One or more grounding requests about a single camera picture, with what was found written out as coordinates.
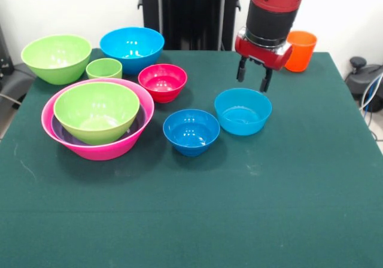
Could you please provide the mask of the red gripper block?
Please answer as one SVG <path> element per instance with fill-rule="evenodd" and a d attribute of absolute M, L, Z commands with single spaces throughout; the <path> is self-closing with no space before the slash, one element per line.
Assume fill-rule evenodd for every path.
<path fill-rule="evenodd" d="M 293 52 L 293 47 L 288 42 L 277 48 L 260 47 L 246 39 L 243 33 L 238 33 L 235 39 L 235 50 L 242 56 L 239 61 L 236 79 L 240 83 L 244 81 L 246 61 L 251 59 L 266 68 L 266 75 L 262 79 L 259 88 L 259 92 L 266 93 L 272 79 L 273 70 L 279 71 L 285 66 Z"/>

